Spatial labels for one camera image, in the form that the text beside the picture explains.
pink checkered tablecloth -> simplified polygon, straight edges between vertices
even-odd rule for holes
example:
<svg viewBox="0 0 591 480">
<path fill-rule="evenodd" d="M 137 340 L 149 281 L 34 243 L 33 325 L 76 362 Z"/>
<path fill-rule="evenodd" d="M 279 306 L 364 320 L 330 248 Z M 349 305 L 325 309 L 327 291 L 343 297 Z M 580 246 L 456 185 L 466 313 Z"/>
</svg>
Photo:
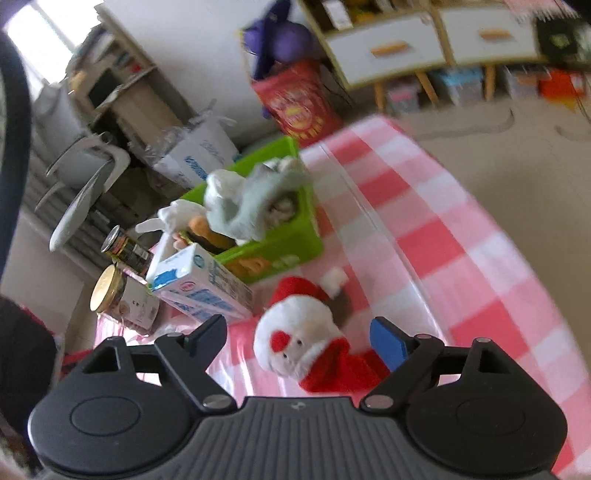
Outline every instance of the pink checkered tablecloth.
<svg viewBox="0 0 591 480">
<path fill-rule="evenodd" d="M 343 331 L 354 349 L 369 346 L 369 323 L 384 316 L 410 335 L 449 345 L 492 338 L 560 404 L 569 436 L 555 473 L 591 473 L 591 382 L 572 333 L 530 266 L 476 200 L 391 121 L 372 116 L 301 152 L 314 180 L 322 257 L 289 275 L 313 281 L 342 267 L 353 315 Z M 256 285 L 263 302 L 278 278 Z M 169 307 L 155 336 L 190 332 L 195 320 Z M 253 320 L 229 326 L 208 370 L 237 399 L 305 396 L 290 380 L 260 369 Z M 97 343 L 124 335 L 105 320 Z"/>
</svg>

red gift bag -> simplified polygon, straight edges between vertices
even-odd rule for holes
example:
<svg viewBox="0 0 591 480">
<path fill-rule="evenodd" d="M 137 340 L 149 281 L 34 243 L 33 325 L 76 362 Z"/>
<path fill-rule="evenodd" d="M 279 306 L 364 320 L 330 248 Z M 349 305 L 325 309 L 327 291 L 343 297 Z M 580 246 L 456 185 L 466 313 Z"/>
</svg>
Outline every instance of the red gift bag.
<svg viewBox="0 0 591 480">
<path fill-rule="evenodd" d="M 320 63 L 306 59 L 258 82 L 252 88 L 279 123 L 281 131 L 301 147 L 330 135 L 342 125 L 324 97 Z"/>
</svg>

wooden drawer handle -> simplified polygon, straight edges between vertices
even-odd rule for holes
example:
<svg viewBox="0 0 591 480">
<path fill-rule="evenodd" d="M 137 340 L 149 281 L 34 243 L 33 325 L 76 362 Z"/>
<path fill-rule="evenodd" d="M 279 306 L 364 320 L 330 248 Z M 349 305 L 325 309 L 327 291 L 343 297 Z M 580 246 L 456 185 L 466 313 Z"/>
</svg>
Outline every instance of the wooden drawer handle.
<svg viewBox="0 0 591 480">
<path fill-rule="evenodd" d="M 381 47 L 375 47 L 371 49 L 371 53 L 374 57 L 386 57 L 388 55 L 396 55 L 402 53 L 410 48 L 410 45 L 405 41 L 399 41 L 391 43 L 389 45 L 382 45 Z"/>
<path fill-rule="evenodd" d="M 509 30 L 501 28 L 483 28 L 478 31 L 478 34 L 483 40 L 498 41 L 498 40 L 512 40 L 513 35 Z"/>
</svg>

milk carton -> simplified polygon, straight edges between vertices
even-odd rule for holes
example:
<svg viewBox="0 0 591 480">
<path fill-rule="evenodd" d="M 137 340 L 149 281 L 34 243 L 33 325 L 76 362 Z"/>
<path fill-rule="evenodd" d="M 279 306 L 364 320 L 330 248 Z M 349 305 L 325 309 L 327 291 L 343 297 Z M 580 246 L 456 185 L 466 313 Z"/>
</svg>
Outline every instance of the milk carton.
<svg viewBox="0 0 591 480">
<path fill-rule="evenodd" d="M 216 313 L 230 320 L 252 315 L 252 290 L 199 244 L 161 261 L 149 287 L 158 298 L 199 320 Z"/>
</svg>

window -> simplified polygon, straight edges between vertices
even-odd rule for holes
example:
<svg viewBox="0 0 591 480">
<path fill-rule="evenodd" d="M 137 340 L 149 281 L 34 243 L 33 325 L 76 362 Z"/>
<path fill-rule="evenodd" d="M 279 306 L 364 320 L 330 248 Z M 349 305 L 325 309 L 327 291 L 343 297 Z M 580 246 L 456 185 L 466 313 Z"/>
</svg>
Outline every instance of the window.
<svg viewBox="0 0 591 480">
<path fill-rule="evenodd" d="M 100 0 L 34 0 L 7 25 L 19 49 L 36 96 L 45 82 L 63 79 L 75 48 L 98 25 L 94 6 Z"/>
</svg>

